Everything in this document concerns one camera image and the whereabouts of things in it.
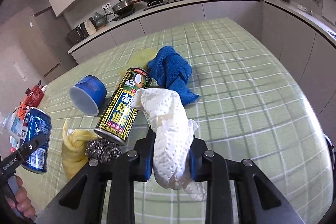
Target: blue soda can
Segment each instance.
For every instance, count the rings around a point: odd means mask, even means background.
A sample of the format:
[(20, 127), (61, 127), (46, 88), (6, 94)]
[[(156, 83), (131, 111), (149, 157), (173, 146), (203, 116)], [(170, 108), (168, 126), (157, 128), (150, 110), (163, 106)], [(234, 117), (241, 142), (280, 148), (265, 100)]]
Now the blue soda can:
[(47, 142), (33, 152), (26, 162), (22, 164), (22, 167), (37, 174), (44, 174), (47, 172), (51, 118), (41, 109), (31, 107), (25, 115), (25, 122), (27, 124), (27, 135), (24, 143), (29, 142), (39, 134), (44, 134), (47, 137)]

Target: white paper towel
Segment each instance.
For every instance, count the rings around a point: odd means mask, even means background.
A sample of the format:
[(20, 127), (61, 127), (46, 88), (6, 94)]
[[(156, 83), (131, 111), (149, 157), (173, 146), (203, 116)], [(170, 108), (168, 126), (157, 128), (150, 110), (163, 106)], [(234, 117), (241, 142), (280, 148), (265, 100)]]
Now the white paper towel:
[(137, 90), (131, 107), (142, 110), (156, 132), (154, 176), (166, 189), (184, 189), (194, 200), (204, 200), (202, 183), (190, 177), (189, 149), (197, 123), (188, 119), (179, 94), (166, 89)]

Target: green plaid tablecloth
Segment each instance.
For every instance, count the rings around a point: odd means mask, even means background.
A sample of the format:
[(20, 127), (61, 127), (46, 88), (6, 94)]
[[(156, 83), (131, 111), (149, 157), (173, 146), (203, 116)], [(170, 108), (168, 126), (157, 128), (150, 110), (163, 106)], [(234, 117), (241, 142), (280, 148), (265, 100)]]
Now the green plaid tablecloth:
[[(227, 18), (186, 24), (122, 44), (48, 85), (40, 105), (52, 118), (48, 172), (36, 175), (18, 170), (37, 209), (44, 209), (67, 183), (61, 162), (65, 119), (70, 128), (94, 128), (98, 120), (73, 105), (69, 87), (91, 74), (103, 81), (111, 96), (121, 80), (117, 69), (133, 52), (167, 45), (193, 69), (188, 87), (200, 98), (185, 109), (199, 125), (196, 137), (226, 159), (252, 159), (306, 223), (318, 223), (332, 203), (333, 178), (316, 115), (283, 65)], [(139, 113), (125, 149), (145, 137), (147, 129)], [(205, 202), (192, 201), (184, 191), (161, 188), (153, 175), (147, 183), (135, 183), (134, 198), (137, 223), (204, 223)]]

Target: yellow rag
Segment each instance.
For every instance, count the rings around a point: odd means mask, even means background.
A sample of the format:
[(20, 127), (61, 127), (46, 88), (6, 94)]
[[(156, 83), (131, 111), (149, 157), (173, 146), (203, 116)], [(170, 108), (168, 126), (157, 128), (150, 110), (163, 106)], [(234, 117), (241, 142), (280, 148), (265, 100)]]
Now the yellow rag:
[(127, 64), (119, 69), (119, 74), (123, 77), (126, 71), (131, 67), (139, 67), (147, 70), (147, 64), (156, 57), (158, 50), (156, 48), (145, 48), (132, 53)]
[(67, 178), (70, 180), (88, 162), (85, 155), (86, 143), (98, 139), (98, 135), (84, 129), (75, 129), (68, 136), (68, 120), (65, 121), (62, 132), (62, 164)]

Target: blue cup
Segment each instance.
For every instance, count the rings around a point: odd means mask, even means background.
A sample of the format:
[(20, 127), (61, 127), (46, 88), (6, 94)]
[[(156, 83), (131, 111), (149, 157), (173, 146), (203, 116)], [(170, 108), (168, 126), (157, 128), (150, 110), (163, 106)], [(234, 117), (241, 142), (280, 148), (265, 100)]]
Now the blue cup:
[(104, 104), (106, 87), (97, 77), (85, 76), (69, 89), (72, 102), (80, 111), (89, 116), (97, 116)]

